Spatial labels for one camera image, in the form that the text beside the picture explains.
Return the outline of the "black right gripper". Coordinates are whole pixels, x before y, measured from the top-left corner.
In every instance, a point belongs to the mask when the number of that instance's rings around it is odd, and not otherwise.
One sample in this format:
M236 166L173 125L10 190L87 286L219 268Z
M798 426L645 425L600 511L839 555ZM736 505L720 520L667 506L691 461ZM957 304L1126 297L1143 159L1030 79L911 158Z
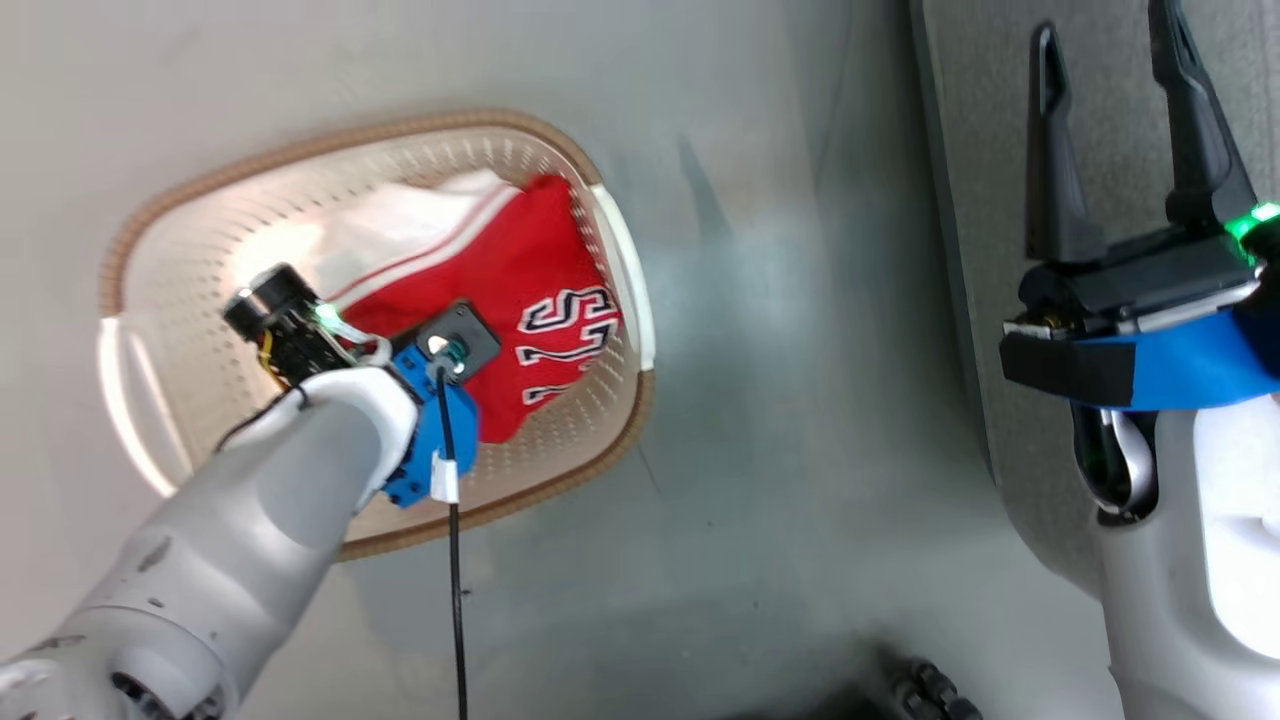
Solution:
M1170 229L1094 266L1032 268L1024 313L1004 324L1006 380L1074 404L1129 413L1224 407L1277 392L1277 277L1247 240L1277 238L1258 202L1179 1L1148 1L1149 56L1164 90L1172 159ZM1073 92L1059 33L1030 35L1025 254L1083 265L1108 243L1091 219L1069 127Z

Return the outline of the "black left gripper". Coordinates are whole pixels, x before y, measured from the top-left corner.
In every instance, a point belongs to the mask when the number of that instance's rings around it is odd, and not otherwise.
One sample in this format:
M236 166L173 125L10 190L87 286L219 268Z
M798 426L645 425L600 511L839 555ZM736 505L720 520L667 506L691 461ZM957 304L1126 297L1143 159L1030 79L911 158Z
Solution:
M323 320L320 297L288 263L268 268L237 290L221 318L256 347L259 365L283 388L357 364Z

